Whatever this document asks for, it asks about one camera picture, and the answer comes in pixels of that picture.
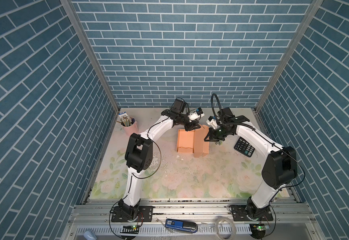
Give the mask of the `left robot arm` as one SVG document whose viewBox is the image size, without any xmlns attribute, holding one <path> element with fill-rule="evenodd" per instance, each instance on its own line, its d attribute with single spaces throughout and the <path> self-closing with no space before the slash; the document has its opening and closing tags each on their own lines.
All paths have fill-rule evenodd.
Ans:
<svg viewBox="0 0 349 240">
<path fill-rule="evenodd" d="M 138 213 L 141 185 L 146 178 L 143 174 L 152 163 L 156 141 L 177 125 L 184 126 L 187 132 L 201 128 L 198 123 L 203 116 L 202 108 L 191 112 L 188 103 L 177 98 L 169 109 L 161 112 L 160 118 L 151 127 L 140 134 L 131 134 L 125 153 L 128 181 L 125 194 L 118 203 L 125 215 L 134 219 Z"/>
</svg>

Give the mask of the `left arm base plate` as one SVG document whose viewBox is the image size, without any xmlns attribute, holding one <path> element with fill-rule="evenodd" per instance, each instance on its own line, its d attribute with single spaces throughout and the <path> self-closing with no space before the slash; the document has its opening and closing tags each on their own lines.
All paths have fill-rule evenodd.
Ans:
<svg viewBox="0 0 349 240">
<path fill-rule="evenodd" d="M 139 218 L 139 222 L 151 222 L 153 216 L 153 206 L 139 206 L 138 208 L 115 206 L 111 213 L 112 223 L 135 222 Z"/>
</svg>

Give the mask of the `pink paper box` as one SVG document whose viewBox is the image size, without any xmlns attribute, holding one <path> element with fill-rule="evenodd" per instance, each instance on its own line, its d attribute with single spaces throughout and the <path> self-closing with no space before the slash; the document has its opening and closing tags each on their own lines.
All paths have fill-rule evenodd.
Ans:
<svg viewBox="0 0 349 240">
<path fill-rule="evenodd" d="M 195 158 L 209 154 L 209 142 L 205 142 L 209 127 L 202 125 L 200 129 L 185 131 L 178 130 L 176 150 L 178 153 L 193 154 Z"/>
</svg>

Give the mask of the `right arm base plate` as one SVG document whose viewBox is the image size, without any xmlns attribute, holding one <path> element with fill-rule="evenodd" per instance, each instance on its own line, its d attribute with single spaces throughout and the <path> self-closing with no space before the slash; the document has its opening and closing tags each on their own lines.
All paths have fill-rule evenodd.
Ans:
<svg viewBox="0 0 349 240">
<path fill-rule="evenodd" d="M 258 209 L 252 205 L 229 205 L 227 208 L 232 214 L 235 222 L 260 220 L 267 220 L 269 222 L 273 221 L 273 215 L 269 206 L 263 209 Z"/>
</svg>

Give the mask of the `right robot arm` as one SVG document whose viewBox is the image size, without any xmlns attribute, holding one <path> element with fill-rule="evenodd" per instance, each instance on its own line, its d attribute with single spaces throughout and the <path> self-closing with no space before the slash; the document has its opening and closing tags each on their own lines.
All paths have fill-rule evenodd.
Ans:
<svg viewBox="0 0 349 240">
<path fill-rule="evenodd" d="M 237 135 L 236 151 L 249 158 L 257 153 L 265 160 L 262 182 L 247 200 L 246 211 L 257 214 L 267 210 L 276 194 L 297 176 L 295 149 L 277 144 L 257 130 L 247 117 L 233 115 L 230 108 L 221 109 L 206 123 L 210 126 L 204 138 L 206 142 L 222 142 L 229 135 Z"/>
</svg>

